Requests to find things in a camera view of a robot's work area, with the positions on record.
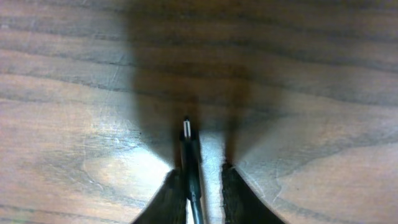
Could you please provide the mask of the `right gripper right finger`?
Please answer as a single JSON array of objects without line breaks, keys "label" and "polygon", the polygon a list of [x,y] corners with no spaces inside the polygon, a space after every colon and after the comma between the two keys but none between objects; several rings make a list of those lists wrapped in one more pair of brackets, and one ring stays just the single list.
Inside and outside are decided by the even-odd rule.
[{"label": "right gripper right finger", "polygon": [[222,165],[224,222],[228,224],[285,224],[251,190],[236,168]]}]

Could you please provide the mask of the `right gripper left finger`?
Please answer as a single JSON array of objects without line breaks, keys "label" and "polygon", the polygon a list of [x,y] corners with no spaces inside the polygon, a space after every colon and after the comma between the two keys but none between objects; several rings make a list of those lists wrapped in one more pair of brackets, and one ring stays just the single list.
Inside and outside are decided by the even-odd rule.
[{"label": "right gripper left finger", "polygon": [[173,169],[167,174],[147,208],[132,224],[185,224],[186,209],[183,174],[180,169]]}]

